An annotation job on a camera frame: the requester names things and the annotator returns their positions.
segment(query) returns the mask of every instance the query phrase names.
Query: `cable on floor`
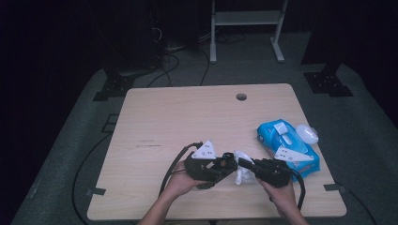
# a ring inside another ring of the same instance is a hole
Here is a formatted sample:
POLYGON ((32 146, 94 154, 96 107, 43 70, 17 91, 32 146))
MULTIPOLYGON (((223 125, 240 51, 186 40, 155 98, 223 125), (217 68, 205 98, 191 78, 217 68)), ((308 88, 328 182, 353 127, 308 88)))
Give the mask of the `cable on floor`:
POLYGON ((206 60, 207 60, 206 71, 205 71, 205 74, 204 74, 203 77, 202 77, 202 81, 200 81, 200 84, 199 84, 199 86, 202 86, 203 81, 205 80, 205 77, 206 77, 206 75, 207 75, 207 73, 208 73, 208 68, 210 67, 210 59, 208 58, 207 54, 206 54, 203 50, 199 50, 199 51, 202 52, 202 54, 205 55, 206 60))
POLYGON ((371 221, 373 222, 373 224, 377 225, 375 218, 373 217, 371 211, 368 209, 368 207, 366 207, 366 205, 363 203, 363 201, 351 189, 348 189, 348 187, 342 185, 340 182, 338 182, 336 180, 334 180, 334 183, 343 187, 346 190, 346 192, 350 193, 358 201, 358 203, 363 207, 363 209, 365 209, 366 213, 368 214, 368 216, 371 219, 371 221))
POLYGON ((246 39, 244 34, 219 34, 216 36, 216 42, 223 45, 231 45, 246 39))
POLYGON ((168 56, 175 58, 175 60, 176 60, 176 65, 173 66, 173 67, 172 67, 170 70, 168 70, 168 71, 166 71, 166 70, 164 70, 164 68, 162 68, 162 70, 163 70, 164 72, 163 72, 161 75, 157 76, 155 79, 153 79, 146 87, 149 87, 154 81, 156 81, 158 78, 160 78, 160 77, 162 77, 162 76, 164 76, 164 75, 166 75, 166 76, 168 77, 168 80, 169 80, 169 84, 168 84, 168 85, 171 85, 171 78, 170 78, 170 76, 169 76, 169 72, 175 70, 175 69, 178 67, 178 65, 179 65, 179 59, 178 59, 178 57, 176 57, 176 56, 174 56, 174 55, 172 55, 172 54, 168 54, 168 56))
POLYGON ((82 215, 80 214, 79 210, 76 207, 76 202, 75 202, 75 198, 74 198, 74 193, 75 193, 75 188, 76 188, 76 181, 77 181, 77 177, 80 173, 80 170, 82 169, 84 163, 87 161, 88 157, 91 155, 91 153, 94 152, 94 150, 96 150, 96 148, 103 142, 105 141, 108 137, 110 137, 113 134, 113 132, 108 133, 105 137, 103 137, 99 142, 96 143, 96 145, 94 145, 91 150, 88 152, 88 154, 85 156, 84 160, 80 163, 80 166, 77 170, 77 172, 75 173, 74 179, 73 179, 73 186, 72 186, 72 192, 71 192, 71 198, 72 198, 72 205, 73 205, 73 209, 77 215, 77 217, 79 218, 79 220, 83 223, 83 224, 87 224, 84 220, 84 218, 82 217, 82 215))

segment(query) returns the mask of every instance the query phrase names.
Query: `hand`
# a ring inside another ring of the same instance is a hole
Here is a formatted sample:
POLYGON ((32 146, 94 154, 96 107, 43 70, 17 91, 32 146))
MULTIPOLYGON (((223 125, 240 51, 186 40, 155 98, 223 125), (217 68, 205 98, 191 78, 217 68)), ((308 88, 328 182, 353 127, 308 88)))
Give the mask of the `hand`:
POLYGON ((256 179, 274 202, 281 217, 287 218, 291 224, 308 224, 296 205, 292 181, 285 187, 275 188, 267 182, 256 179))
POLYGON ((193 180, 185 171, 184 161, 179 161, 163 192, 177 198, 188 193, 193 187, 205 184, 206 182, 193 180))
POLYGON ((138 224, 163 224, 170 205, 172 205, 173 201, 178 198, 178 196, 186 194, 192 190, 193 187, 205 184, 206 182, 207 181, 193 180, 189 175, 187 175, 187 172, 185 172, 184 161, 178 162, 166 188, 138 224))

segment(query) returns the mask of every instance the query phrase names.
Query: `floor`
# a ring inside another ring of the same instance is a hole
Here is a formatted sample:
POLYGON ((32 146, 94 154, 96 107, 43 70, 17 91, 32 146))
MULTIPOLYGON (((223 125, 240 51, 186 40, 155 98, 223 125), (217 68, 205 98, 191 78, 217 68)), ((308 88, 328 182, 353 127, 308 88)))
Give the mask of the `floor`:
MULTIPOLYGON (((209 45, 163 56, 163 69, 142 76, 134 88, 163 86, 289 83, 347 207, 343 217, 308 218, 311 224, 394 224, 398 220, 398 130, 366 90, 360 76, 341 65, 337 76, 353 97, 314 94, 304 72, 324 65, 301 65, 309 33, 281 34, 285 57, 278 63, 269 43, 271 34, 251 34, 234 44, 219 44, 218 61, 209 64, 209 45)), ((134 224, 136 221, 90 221, 86 217, 111 131, 123 97, 93 101, 106 81, 103 70, 93 74, 43 164, 12 224, 134 224), (108 118, 111 123, 104 128, 108 118)), ((279 218, 270 224, 285 224, 279 218)))

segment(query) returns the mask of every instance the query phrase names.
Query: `wet wipes package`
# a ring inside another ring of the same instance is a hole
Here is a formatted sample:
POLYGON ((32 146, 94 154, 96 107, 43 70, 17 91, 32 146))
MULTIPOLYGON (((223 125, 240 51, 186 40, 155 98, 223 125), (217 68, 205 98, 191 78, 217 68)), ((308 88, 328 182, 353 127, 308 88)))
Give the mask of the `wet wipes package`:
POLYGON ((260 125, 257 139, 271 157, 286 161, 289 168, 303 178, 320 170, 319 156, 310 146, 317 143, 318 138, 310 127, 299 125, 294 129, 282 119, 275 120, 260 125))

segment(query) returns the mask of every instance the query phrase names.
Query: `wooden table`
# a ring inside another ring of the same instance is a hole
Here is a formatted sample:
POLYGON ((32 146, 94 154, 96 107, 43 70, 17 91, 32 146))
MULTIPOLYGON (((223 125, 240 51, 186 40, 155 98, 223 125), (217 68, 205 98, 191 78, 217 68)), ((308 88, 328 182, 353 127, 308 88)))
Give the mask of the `wooden table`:
MULTIPOLYGON (((240 150, 252 158, 269 158, 256 140, 262 123, 284 119, 308 124, 289 84, 251 84, 131 89, 99 175, 87 216, 93 220, 140 219, 156 201, 161 181, 176 155, 191 143, 212 140, 218 156, 240 150), (246 95, 238 100, 237 94, 246 95)), ((346 212, 317 145, 320 172, 304 179, 305 217, 339 217, 346 212)), ((235 184, 233 172, 215 187, 179 197, 168 219, 278 218, 275 206, 256 182, 235 184)), ((299 184, 295 184, 297 198, 299 184)))

